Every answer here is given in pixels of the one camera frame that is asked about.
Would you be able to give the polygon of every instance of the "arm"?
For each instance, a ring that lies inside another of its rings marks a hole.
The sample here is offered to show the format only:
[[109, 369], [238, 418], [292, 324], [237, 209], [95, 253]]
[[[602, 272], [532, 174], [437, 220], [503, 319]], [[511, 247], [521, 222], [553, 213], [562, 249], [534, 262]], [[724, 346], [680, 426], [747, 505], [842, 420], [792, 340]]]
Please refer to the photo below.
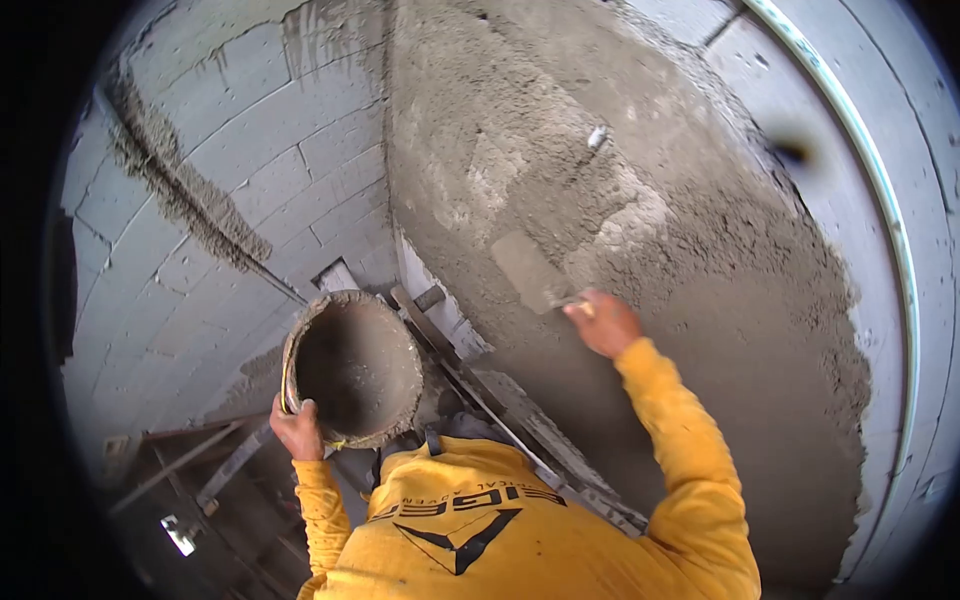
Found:
[[310, 598], [324, 583], [350, 536], [350, 523], [344, 510], [340, 488], [330, 465], [324, 461], [324, 441], [317, 426], [317, 404], [303, 402], [298, 415], [286, 415], [280, 408], [280, 394], [274, 397], [270, 425], [290, 451], [300, 484], [296, 488], [313, 577], [300, 589], [298, 598]]
[[667, 497], [640, 544], [669, 560], [707, 597], [758, 598], [740, 481], [716, 422], [681, 383], [673, 362], [641, 336], [629, 306], [593, 290], [584, 297], [593, 318], [578, 307], [565, 312], [589, 347], [614, 359], [663, 469]]
[[334, 567], [350, 537], [350, 522], [341, 500], [340, 489], [326, 461], [293, 461], [300, 484], [296, 488], [306, 543], [310, 551], [313, 578], [304, 586], [323, 585], [326, 572]]

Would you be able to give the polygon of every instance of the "dark spot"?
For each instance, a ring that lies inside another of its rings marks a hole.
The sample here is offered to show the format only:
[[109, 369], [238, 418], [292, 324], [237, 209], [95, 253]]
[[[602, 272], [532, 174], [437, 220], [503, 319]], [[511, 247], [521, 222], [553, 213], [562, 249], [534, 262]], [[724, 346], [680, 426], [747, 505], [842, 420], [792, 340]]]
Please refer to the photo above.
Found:
[[810, 159], [811, 152], [798, 140], [775, 139], [771, 140], [771, 152], [783, 162], [794, 165], [803, 165]]

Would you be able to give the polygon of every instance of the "right hand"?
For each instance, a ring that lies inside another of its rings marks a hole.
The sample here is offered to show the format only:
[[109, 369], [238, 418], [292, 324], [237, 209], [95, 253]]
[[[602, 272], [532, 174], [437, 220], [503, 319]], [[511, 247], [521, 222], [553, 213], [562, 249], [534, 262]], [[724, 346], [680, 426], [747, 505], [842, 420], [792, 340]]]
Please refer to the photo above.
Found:
[[578, 304], [564, 306], [564, 313], [577, 325], [580, 339], [587, 348], [616, 360], [642, 337], [640, 319], [625, 301], [592, 288], [578, 296], [593, 306], [593, 317]]

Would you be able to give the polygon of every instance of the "man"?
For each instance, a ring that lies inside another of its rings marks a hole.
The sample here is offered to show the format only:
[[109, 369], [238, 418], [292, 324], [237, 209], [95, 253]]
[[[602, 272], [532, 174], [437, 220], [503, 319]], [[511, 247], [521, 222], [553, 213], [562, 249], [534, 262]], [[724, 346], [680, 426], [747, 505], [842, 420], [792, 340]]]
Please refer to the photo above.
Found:
[[300, 599], [759, 597], [740, 482], [716, 423], [626, 303], [582, 296], [592, 317], [564, 312], [623, 376], [666, 480], [647, 535], [630, 540], [567, 503], [510, 445], [448, 436], [438, 438], [442, 451], [424, 444], [384, 460], [367, 522], [351, 535], [322, 460], [316, 405], [293, 417], [275, 401], [271, 424], [300, 479], [314, 575]]

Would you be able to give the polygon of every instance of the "white conduit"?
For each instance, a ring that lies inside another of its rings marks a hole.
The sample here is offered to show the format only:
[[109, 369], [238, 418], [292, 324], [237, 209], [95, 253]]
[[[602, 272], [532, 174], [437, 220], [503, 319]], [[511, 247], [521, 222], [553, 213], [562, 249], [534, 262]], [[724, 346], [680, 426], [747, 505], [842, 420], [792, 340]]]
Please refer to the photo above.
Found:
[[768, 0], [743, 0], [766, 25], [773, 30], [784, 44], [793, 52], [794, 56], [804, 66], [813, 80], [820, 86], [824, 95], [830, 101], [837, 116], [847, 129], [853, 146], [860, 154], [864, 168], [870, 174], [870, 181], [874, 185], [876, 197], [883, 209], [883, 219], [886, 222], [887, 233], [893, 243], [894, 255], [897, 259], [897, 271], [900, 275], [900, 296], [903, 301], [903, 314], [906, 317], [906, 344], [907, 344], [907, 392], [906, 405], [903, 409], [903, 427], [900, 435], [900, 446], [897, 449], [897, 463], [894, 466], [893, 478], [880, 505], [880, 514], [871, 529], [863, 554], [857, 558], [851, 573], [856, 571], [866, 554], [876, 534], [879, 523], [886, 516], [890, 498], [897, 492], [903, 470], [909, 456], [910, 440], [913, 436], [913, 421], [917, 411], [917, 395], [919, 390], [920, 371], [920, 307], [917, 304], [917, 279], [913, 268], [913, 255], [910, 253], [910, 243], [907, 240], [906, 230], [903, 227], [903, 218], [900, 214], [900, 205], [894, 192], [893, 183], [887, 175], [883, 159], [876, 149], [874, 140], [867, 131], [867, 126], [860, 113], [853, 105], [847, 91], [840, 85], [827, 62], [813, 49], [810, 42], [790, 22], [783, 12]]

